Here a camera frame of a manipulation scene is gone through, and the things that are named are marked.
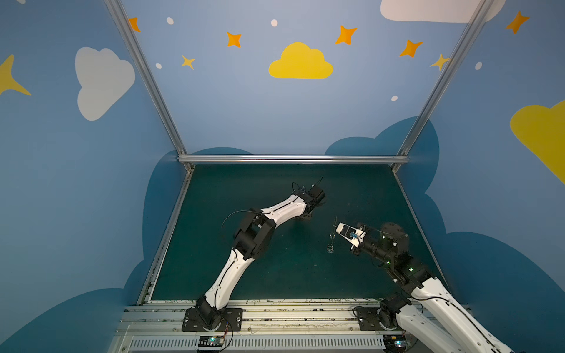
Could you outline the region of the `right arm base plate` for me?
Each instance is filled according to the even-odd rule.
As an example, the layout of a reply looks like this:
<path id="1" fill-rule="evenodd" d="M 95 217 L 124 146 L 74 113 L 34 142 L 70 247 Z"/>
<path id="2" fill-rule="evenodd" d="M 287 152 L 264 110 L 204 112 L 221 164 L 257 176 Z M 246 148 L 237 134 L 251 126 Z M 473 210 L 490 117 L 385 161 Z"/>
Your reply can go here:
<path id="1" fill-rule="evenodd" d="M 398 328 L 395 315 L 386 308 L 356 306 L 353 315 L 361 331 L 393 331 Z"/>

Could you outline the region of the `aluminium rail base front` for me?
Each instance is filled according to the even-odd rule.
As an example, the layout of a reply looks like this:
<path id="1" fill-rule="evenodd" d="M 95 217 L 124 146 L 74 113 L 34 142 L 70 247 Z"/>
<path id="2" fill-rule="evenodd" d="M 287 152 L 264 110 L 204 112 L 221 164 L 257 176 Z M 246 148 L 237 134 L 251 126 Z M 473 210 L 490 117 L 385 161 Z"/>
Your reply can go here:
<path id="1" fill-rule="evenodd" d="M 382 352 L 386 336 L 404 336 L 409 352 L 420 341 L 401 331 L 363 331 L 353 310 L 377 307 L 376 299 L 247 299 L 235 332 L 227 334 L 228 352 Z M 110 352 L 205 352 L 199 339 L 207 331 L 184 332 L 185 312 L 193 301 L 150 301 L 127 307 Z"/>

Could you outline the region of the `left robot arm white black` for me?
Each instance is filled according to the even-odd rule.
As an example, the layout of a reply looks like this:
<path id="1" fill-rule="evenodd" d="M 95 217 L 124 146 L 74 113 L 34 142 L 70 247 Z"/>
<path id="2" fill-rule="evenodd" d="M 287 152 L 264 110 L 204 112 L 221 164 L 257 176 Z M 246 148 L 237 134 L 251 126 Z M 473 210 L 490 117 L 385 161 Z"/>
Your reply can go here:
<path id="1" fill-rule="evenodd" d="M 223 320 L 230 297 L 247 268 L 269 247 L 278 226 L 291 219 L 307 219 L 321 204 L 325 192 L 318 185 L 294 189 L 285 200 L 261 209 L 250 209 L 235 233 L 225 266 L 215 282 L 196 301 L 195 309 L 206 330 Z"/>

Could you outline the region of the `controller board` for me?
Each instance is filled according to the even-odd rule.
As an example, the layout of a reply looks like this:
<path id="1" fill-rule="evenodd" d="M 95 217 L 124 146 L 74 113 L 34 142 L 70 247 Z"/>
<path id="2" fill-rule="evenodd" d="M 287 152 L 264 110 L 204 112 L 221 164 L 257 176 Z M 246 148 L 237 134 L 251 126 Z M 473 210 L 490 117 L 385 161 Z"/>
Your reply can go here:
<path id="1" fill-rule="evenodd" d="M 219 335 L 201 335 L 197 341 L 197 352 L 220 352 L 225 347 L 226 338 Z"/>
<path id="2" fill-rule="evenodd" d="M 408 348 L 408 343 L 404 336 L 384 335 L 383 343 L 385 353 L 404 353 Z"/>

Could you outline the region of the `aluminium frame post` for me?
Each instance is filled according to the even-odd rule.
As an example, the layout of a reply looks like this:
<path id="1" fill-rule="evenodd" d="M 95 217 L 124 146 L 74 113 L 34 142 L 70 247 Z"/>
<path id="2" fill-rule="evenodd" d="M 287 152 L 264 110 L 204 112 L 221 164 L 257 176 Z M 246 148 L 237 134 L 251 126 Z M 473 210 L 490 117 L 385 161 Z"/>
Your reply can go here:
<path id="1" fill-rule="evenodd" d="M 113 22 L 120 32 L 122 40 L 124 41 L 133 62 L 135 63 L 135 67 L 144 82 L 152 103 L 157 110 L 157 114 L 159 115 L 160 120 L 162 121 L 163 126 L 165 127 L 166 132 L 177 151 L 177 156 L 179 157 L 182 154 L 187 154 L 180 133 L 168 107 L 166 106 L 163 95 L 157 86 L 157 82 L 154 79 L 149 64 L 147 63 L 147 59 L 138 42 L 135 30 L 129 22 L 122 2 L 118 0 L 104 0 L 104 3 L 109 10 Z"/>
<path id="2" fill-rule="evenodd" d="M 460 65 L 463 63 L 467 53 L 472 48 L 472 45 L 476 41 L 478 35 L 481 33 L 483 26 L 487 22 L 488 13 L 494 6 L 494 3 L 494 0 L 479 1 L 475 12 L 472 14 L 460 39 L 451 53 L 450 60 L 441 71 L 440 76 L 431 91 L 431 95 L 429 95 L 424 107 L 416 117 L 415 122 L 410 128 L 406 139 L 403 141 L 397 153 L 399 162 L 395 162 L 391 165 L 391 170 L 394 174 L 397 174 L 403 162 L 408 162 L 408 155 L 410 151 L 421 135 L 425 125 L 431 118 L 434 110 L 438 106 L 438 103 L 440 103 L 441 98 L 447 91 L 448 86 L 456 75 Z"/>

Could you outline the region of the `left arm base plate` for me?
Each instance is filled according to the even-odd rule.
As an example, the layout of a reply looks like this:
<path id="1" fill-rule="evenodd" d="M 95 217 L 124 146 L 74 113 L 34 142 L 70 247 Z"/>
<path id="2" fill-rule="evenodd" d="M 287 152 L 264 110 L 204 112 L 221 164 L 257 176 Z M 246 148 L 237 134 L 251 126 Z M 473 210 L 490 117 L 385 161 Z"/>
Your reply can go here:
<path id="1" fill-rule="evenodd" d="M 227 308 L 219 313 L 210 313 L 205 316 L 195 307 L 190 307 L 185 312 L 181 330 L 183 332 L 220 332 L 228 329 L 239 332 L 242 319 L 243 310 L 241 308 Z"/>

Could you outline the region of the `metal keyring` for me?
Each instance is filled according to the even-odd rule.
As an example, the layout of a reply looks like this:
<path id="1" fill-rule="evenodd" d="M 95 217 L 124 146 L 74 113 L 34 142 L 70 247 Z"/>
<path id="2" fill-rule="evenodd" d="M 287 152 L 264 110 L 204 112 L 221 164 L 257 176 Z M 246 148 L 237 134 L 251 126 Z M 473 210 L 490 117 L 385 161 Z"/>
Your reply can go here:
<path id="1" fill-rule="evenodd" d="M 336 237 L 336 233 L 335 232 L 331 232 L 329 234 L 329 243 L 327 245 L 327 253 L 328 254 L 333 254 L 334 253 L 334 241 L 335 241 L 335 237 Z"/>

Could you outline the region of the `right controller board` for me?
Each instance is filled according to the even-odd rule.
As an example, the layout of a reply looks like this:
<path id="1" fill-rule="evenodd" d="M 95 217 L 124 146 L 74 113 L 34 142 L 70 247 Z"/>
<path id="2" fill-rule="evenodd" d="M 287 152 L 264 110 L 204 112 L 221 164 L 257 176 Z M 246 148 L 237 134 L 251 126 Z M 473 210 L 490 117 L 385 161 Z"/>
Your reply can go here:
<path id="1" fill-rule="evenodd" d="M 404 336 L 384 335 L 383 343 L 385 353 L 404 353 L 408 348 L 408 343 Z"/>

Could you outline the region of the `aluminium frame back bar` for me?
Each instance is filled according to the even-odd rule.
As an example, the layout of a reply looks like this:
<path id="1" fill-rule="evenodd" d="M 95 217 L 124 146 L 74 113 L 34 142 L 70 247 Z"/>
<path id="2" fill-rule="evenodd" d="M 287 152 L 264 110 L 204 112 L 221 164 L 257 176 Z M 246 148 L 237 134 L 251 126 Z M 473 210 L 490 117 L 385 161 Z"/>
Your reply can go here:
<path id="1" fill-rule="evenodd" d="M 406 164 L 407 156 L 332 156 L 332 155 L 218 155 L 180 154 L 181 163 L 219 164 L 321 164 L 321 165 L 380 165 Z"/>

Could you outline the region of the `aluminium frame left post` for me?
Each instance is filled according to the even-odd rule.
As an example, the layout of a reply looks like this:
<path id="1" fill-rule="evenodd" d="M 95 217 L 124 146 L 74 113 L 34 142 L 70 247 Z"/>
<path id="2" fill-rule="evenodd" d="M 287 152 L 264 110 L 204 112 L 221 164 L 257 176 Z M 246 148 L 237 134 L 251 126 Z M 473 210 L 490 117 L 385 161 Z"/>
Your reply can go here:
<path id="1" fill-rule="evenodd" d="M 113 22 L 120 32 L 122 40 L 124 41 L 133 62 L 135 63 L 135 67 L 144 82 L 152 103 L 157 110 L 157 114 L 159 115 L 160 120 L 162 121 L 163 126 L 165 127 L 166 132 L 177 151 L 177 156 L 179 157 L 182 154 L 187 154 L 180 133 L 168 107 L 166 106 L 163 95 L 157 86 L 157 82 L 154 79 L 149 64 L 147 63 L 147 59 L 138 42 L 135 30 L 129 22 L 122 2 L 118 0 L 104 0 L 104 3 L 109 10 Z"/>

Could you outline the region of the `left controller board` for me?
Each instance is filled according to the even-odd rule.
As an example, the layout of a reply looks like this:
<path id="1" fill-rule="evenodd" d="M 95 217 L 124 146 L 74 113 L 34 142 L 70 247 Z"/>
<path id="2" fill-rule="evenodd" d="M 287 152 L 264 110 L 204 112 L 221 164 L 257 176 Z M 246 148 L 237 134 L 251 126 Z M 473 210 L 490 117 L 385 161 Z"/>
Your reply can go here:
<path id="1" fill-rule="evenodd" d="M 197 352 L 220 352 L 225 347 L 226 338 L 219 335 L 201 335 L 197 341 Z"/>

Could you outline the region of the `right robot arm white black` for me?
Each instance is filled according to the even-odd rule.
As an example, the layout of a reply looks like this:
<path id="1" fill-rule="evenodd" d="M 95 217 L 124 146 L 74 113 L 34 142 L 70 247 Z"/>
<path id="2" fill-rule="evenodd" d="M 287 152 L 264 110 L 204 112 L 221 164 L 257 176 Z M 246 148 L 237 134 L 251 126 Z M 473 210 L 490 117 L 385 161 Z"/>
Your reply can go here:
<path id="1" fill-rule="evenodd" d="M 350 243 L 351 253 L 365 253 L 380 261 L 403 290 L 403 295 L 380 302 L 382 328 L 402 330 L 433 352 L 511 352 L 468 313 L 422 261 L 410 255 L 410 238 L 400 225 L 388 222 L 375 229 L 362 223 L 338 223 L 334 232 Z"/>

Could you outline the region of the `aluminium frame right post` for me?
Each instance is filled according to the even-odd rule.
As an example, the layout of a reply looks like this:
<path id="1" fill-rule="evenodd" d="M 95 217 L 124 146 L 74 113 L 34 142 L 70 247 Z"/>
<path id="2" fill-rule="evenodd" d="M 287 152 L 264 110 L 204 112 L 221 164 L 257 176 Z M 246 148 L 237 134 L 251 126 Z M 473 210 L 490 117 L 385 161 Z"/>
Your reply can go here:
<path id="1" fill-rule="evenodd" d="M 424 107 L 416 117 L 415 122 L 410 128 L 406 139 L 403 141 L 397 153 L 399 162 L 395 162 L 391 165 L 391 170 L 394 174 L 397 174 L 403 162 L 408 162 L 408 155 L 410 151 L 421 135 L 425 125 L 431 118 L 434 110 L 438 106 L 438 103 L 440 103 L 441 98 L 447 91 L 448 86 L 456 75 L 460 65 L 463 63 L 467 53 L 472 48 L 472 45 L 476 41 L 478 35 L 481 33 L 483 26 L 487 22 L 488 13 L 494 6 L 494 3 L 494 0 L 479 1 L 475 12 L 472 14 L 460 39 L 451 53 L 450 60 L 441 71 L 440 76 L 431 91 L 431 95 L 429 95 Z"/>

